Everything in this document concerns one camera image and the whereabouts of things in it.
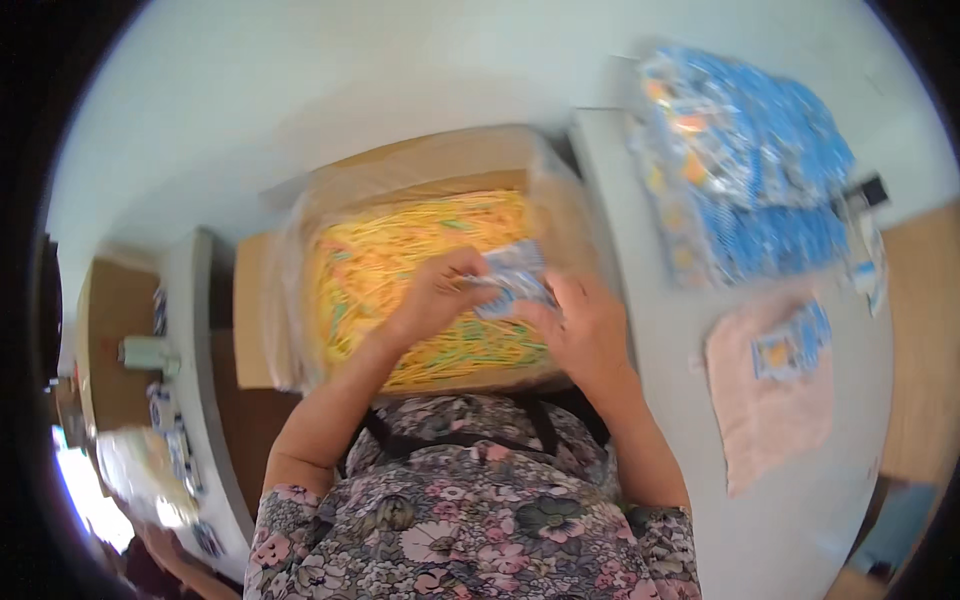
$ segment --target pink cloth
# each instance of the pink cloth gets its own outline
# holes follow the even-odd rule
[[[747,489],[767,469],[819,447],[833,421],[833,360],[791,381],[757,379],[751,342],[789,319],[812,294],[806,289],[751,302],[725,315],[707,340],[713,410],[727,458],[727,495]]]

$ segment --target plastic bag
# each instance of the plastic bag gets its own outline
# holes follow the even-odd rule
[[[628,148],[682,285],[790,276],[847,253],[831,204],[853,156],[809,89],[683,47],[634,67]]]
[[[593,222],[582,184],[536,133],[505,126],[438,133],[378,148],[317,170],[264,261],[261,305],[267,363],[279,389],[309,391],[325,365],[306,331],[302,281],[309,249],[333,224],[364,210],[469,192],[514,189],[530,207],[547,265],[598,271]],[[513,388],[558,375],[552,361],[486,370],[393,389],[392,394]]]
[[[104,483],[134,515],[175,527],[200,517],[197,502],[174,475],[163,436],[147,427],[97,434],[97,462]]]

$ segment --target table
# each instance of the table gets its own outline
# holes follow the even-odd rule
[[[624,124],[619,110],[577,109],[570,137],[609,226],[644,395],[689,489],[704,597],[822,600],[876,483],[893,387],[890,312],[872,319],[864,297],[831,274],[818,278],[818,300],[833,329],[832,431],[822,447],[727,498],[707,376],[691,369],[691,358],[702,355],[721,315],[775,284],[709,292],[672,284]]]
[[[204,493],[198,498],[200,518],[213,528],[224,549],[220,558],[206,555],[189,528],[177,530],[183,548],[238,583],[253,539],[253,520],[224,438],[213,388],[210,356],[210,277],[213,236],[196,229],[159,261],[167,291],[167,341],[180,354],[180,372],[169,380],[180,406],[187,440],[199,470]]]

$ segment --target floral blouse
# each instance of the floral blouse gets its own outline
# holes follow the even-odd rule
[[[326,497],[276,486],[260,500],[244,597],[700,598],[688,513],[624,516],[615,460],[575,417],[544,408],[556,456],[483,441],[388,462],[364,431]],[[379,416],[421,439],[460,431],[542,448],[501,398],[410,399]]]

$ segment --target yellow straws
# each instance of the yellow straws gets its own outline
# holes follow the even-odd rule
[[[519,192],[462,194],[397,204],[324,230],[313,244],[306,281],[314,348],[336,372],[364,336],[397,307],[409,276],[426,258],[472,245],[486,252],[531,237]],[[485,370],[537,365],[546,347],[521,321],[481,321],[472,312],[416,344],[394,369],[386,391],[423,389]]]

